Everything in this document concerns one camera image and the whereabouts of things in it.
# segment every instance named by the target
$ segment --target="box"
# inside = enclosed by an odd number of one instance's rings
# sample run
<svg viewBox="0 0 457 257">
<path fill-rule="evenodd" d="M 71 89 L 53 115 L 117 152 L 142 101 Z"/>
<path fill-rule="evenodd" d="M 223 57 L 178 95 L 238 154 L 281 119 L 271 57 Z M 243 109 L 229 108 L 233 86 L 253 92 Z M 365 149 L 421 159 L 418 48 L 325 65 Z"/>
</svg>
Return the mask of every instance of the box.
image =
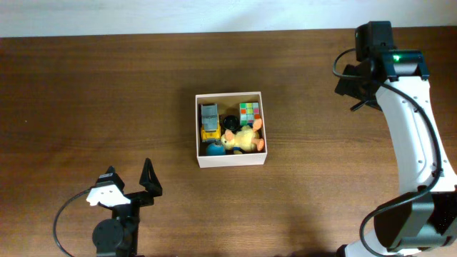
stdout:
<svg viewBox="0 0 457 257">
<path fill-rule="evenodd" d="M 239 116 L 239 104 L 258 102 L 260 115 L 263 119 L 262 129 L 259 131 L 261 138 L 265 141 L 265 147 L 260 153 L 230 154 L 224 156 L 206 156 L 206 144 L 201 142 L 200 134 L 200 105 L 217 104 L 219 115 L 232 114 Z M 227 94 L 204 94 L 195 96 L 195 130 L 197 160 L 200 168 L 242 166 L 242 165 L 263 165 L 268 153 L 266 143 L 265 116 L 263 115 L 261 92 L 227 93 Z"/>
</svg>

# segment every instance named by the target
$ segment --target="wooden table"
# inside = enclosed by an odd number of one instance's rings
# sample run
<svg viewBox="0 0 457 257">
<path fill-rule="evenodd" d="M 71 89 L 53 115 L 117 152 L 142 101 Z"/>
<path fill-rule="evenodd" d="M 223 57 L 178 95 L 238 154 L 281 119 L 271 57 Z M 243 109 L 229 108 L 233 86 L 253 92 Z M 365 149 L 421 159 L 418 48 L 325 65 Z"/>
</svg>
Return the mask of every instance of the wooden table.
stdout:
<svg viewBox="0 0 457 257">
<path fill-rule="evenodd" d="M 394 35 L 426 57 L 457 163 L 457 28 Z M 146 157 L 164 187 L 141 209 L 146 256 L 311 256 L 357 240 L 362 218 L 397 196 L 398 172 L 383 114 L 351 113 L 356 100 L 333 92 L 331 64 L 351 47 L 353 29 L 1 39 L 0 255 L 62 256 L 61 204 L 110 165 L 125 192 L 141 190 Z M 194 96 L 237 91 L 262 92 L 267 161 L 200 169 Z M 110 215 L 79 199 L 59 220 L 62 244 L 94 256 L 92 231 Z"/>
</svg>

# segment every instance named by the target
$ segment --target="rubik's cube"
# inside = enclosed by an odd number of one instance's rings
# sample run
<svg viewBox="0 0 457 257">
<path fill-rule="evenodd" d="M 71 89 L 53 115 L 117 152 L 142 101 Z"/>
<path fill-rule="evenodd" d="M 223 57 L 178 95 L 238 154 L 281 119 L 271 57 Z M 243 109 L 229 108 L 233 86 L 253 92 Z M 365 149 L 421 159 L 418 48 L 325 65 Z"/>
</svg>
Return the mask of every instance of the rubik's cube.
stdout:
<svg viewBox="0 0 457 257">
<path fill-rule="evenodd" d="M 255 119 L 260 118 L 260 108 L 258 103 L 241 103 L 240 104 L 240 125 L 252 126 Z"/>
</svg>

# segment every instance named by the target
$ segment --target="wood grain surface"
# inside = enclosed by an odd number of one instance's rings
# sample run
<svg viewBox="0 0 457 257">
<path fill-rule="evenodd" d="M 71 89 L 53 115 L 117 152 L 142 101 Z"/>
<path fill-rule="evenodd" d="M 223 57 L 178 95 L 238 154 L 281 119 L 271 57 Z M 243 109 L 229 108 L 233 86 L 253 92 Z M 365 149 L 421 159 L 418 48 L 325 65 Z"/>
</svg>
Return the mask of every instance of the wood grain surface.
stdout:
<svg viewBox="0 0 457 257">
<path fill-rule="evenodd" d="M 457 28 L 394 36 L 426 57 L 457 163 Z M 309 257 L 358 240 L 362 218 L 398 195 L 398 171 L 383 114 L 351 113 L 356 100 L 333 92 L 331 64 L 352 47 L 353 29 L 0 39 L 0 256 L 62 256 L 61 204 L 110 165 L 125 192 L 141 190 L 146 157 L 164 195 L 141 209 L 145 256 Z M 262 92 L 266 163 L 200 169 L 194 96 L 237 91 Z M 92 231 L 110 216 L 79 199 L 62 244 L 95 256 Z"/>
</svg>

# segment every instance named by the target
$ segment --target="white robotic arm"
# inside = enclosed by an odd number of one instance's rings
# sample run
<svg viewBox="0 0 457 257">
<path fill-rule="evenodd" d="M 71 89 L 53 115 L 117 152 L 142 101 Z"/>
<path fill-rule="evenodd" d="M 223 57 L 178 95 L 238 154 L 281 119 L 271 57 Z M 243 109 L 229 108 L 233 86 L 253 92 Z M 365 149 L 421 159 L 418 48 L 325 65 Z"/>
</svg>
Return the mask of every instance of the white robotic arm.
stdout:
<svg viewBox="0 0 457 257">
<path fill-rule="evenodd" d="M 336 62 L 349 51 L 361 63 L 339 74 Z M 457 175 L 436 128 L 422 53 L 396 50 L 390 22 L 372 21 L 357 28 L 356 49 L 336 59 L 333 73 L 340 77 L 336 93 L 361 100 L 352 111 L 367 105 L 384 112 L 401 195 L 368 215 L 361 240 L 340 247 L 337 256 L 410 256 L 451 245 L 457 239 Z M 370 217 L 375 229 L 364 235 Z"/>
</svg>

